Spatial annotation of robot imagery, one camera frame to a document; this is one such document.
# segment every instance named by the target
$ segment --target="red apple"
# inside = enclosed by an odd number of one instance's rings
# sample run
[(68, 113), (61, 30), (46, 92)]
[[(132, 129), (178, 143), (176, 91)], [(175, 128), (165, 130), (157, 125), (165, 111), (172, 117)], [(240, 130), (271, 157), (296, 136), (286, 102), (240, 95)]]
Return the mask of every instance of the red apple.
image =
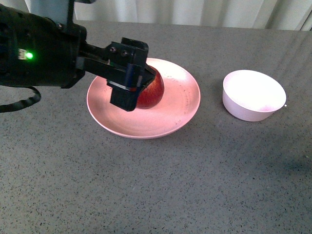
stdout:
[(139, 109), (149, 109), (156, 106), (164, 95), (164, 81), (162, 80), (159, 71), (152, 66), (150, 67), (156, 71), (156, 76), (152, 83), (150, 83), (138, 96), (136, 108)]

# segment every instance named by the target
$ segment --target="green led light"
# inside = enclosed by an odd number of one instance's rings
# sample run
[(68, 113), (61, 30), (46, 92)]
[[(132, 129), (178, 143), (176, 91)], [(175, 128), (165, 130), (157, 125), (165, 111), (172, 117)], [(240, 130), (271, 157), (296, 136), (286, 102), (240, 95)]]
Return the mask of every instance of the green led light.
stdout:
[(26, 56), (26, 58), (28, 58), (28, 59), (32, 59), (32, 58), (34, 57), (34, 55), (33, 55), (32, 53), (30, 53), (30, 52), (27, 52), (27, 53), (25, 54), (25, 56)]

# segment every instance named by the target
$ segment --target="white curtain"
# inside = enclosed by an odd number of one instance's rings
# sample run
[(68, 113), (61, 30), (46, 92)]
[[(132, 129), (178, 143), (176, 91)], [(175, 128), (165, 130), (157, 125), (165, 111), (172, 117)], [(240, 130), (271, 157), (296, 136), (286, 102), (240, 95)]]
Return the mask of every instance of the white curtain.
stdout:
[[(40, 0), (0, 0), (21, 10)], [(312, 0), (97, 0), (75, 3), (78, 20), (305, 30)]]

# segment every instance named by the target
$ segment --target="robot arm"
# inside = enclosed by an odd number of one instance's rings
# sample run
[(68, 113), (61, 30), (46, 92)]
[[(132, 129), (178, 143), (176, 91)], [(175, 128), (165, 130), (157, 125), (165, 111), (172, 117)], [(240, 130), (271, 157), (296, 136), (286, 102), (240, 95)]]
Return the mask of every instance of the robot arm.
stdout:
[(0, 85), (70, 88), (88, 71), (107, 79), (112, 104), (134, 110), (156, 75), (146, 64), (148, 45), (126, 38), (106, 48), (90, 45), (86, 29), (73, 23), (74, 0), (40, 2), (47, 9), (41, 16), (0, 4)]

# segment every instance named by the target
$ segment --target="table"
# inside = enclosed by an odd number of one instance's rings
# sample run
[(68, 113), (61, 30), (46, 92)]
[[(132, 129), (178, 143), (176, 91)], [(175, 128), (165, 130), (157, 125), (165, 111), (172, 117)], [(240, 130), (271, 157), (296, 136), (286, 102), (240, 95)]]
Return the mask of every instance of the table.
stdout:
[[(312, 233), (311, 32), (77, 23), (90, 44), (141, 40), (185, 68), (200, 107), (177, 132), (136, 140), (91, 117), (95, 75), (39, 87), (39, 103), (0, 116), (0, 233)], [(261, 122), (229, 114), (222, 82), (240, 69), (276, 79), (287, 106)], [(0, 90), (1, 104), (30, 94)]]

